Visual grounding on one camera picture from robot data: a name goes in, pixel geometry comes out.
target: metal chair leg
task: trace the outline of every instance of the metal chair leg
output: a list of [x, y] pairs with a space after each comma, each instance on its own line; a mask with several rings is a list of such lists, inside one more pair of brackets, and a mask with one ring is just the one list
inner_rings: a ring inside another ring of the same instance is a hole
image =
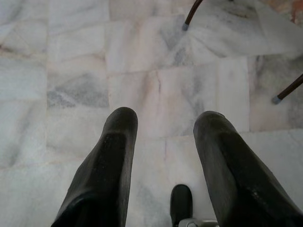
[[291, 85], [289, 85], [284, 91], [279, 95], [273, 97], [272, 102], [274, 104], [279, 104], [286, 96], [296, 90], [301, 84], [303, 84], [303, 74], [299, 76]]
[[197, 8], [200, 6], [200, 4], [201, 4], [202, 1], [203, 0], [196, 0], [195, 1], [193, 7], [190, 9], [190, 12], [189, 12], [189, 14], [188, 14], [188, 16], [187, 16], [187, 18], [185, 20], [185, 23], [182, 26], [182, 30], [183, 31], [187, 31], [188, 30], [189, 23], [190, 23], [191, 19], [193, 18], [194, 14], [195, 14], [195, 12], [197, 10]]

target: leg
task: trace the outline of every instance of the leg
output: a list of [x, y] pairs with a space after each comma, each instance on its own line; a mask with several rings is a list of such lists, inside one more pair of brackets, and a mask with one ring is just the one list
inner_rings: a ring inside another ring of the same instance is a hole
[[78, 168], [52, 227], [124, 227], [138, 120], [126, 107], [106, 120]]
[[282, 99], [296, 90], [301, 84], [303, 84], [303, 74], [299, 76], [291, 85], [289, 85], [284, 91], [282, 91], [279, 95], [273, 97], [272, 101], [274, 104], [279, 104]]
[[196, 0], [193, 7], [190, 9], [190, 12], [185, 20], [185, 23], [182, 26], [182, 30], [187, 31], [189, 23], [191, 21], [191, 19], [193, 18], [197, 8], [199, 7], [199, 5], [201, 4], [203, 0]]
[[201, 114], [194, 137], [220, 227], [303, 226], [301, 211], [223, 115]]

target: gray rubber cap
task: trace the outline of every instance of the gray rubber cap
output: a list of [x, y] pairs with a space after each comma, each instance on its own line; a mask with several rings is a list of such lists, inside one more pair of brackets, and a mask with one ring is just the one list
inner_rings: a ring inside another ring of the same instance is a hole
[[273, 99], [271, 100], [274, 104], [279, 104], [282, 100], [278, 98], [278, 96], [273, 97]]
[[188, 26], [189, 26], [189, 25], [187, 25], [187, 24], [184, 23], [184, 24], [182, 25], [182, 30], [183, 30], [183, 31], [187, 31], [187, 30], [188, 30]]

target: chair leg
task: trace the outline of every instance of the chair leg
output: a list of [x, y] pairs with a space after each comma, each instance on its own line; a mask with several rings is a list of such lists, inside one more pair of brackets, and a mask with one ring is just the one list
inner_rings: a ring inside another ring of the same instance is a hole
[[195, 1], [193, 7], [190, 9], [190, 12], [189, 12], [189, 14], [188, 14], [188, 16], [187, 16], [187, 18], [185, 20], [185, 23], [182, 26], [182, 30], [183, 31], [187, 31], [189, 23], [190, 23], [191, 19], [193, 18], [194, 14], [195, 14], [195, 12], [197, 10], [197, 8], [200, 6], [200, 4], [201, 4], [202, 1], [203, 0], [196, 0]]
[[274, 104], [279, 104], [282, 99], [296, 90], [301, 84], [303, 84], [303, 74], [299, 76], [291, 85], [289, 85], [284, 91], [282, 91], [279, 95], [273, 97], [272, 101]]

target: marble floor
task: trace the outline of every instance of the marble floor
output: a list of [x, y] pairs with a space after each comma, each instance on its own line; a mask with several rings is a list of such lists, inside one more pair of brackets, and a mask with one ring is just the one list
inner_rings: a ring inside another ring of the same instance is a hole
[[233, 123], [303, 209], [303, 87], [271, 103], [303, 73], [303, 29], [266, 0], [204, 0], [185, 32], [193, 2], [0, 0], [1, 227], [52, 224], [121, 106], [139, 120], [128, 227], [170, 226], [178, 183], [196, 218], [215, 218], [193, 139], [206, 110]]

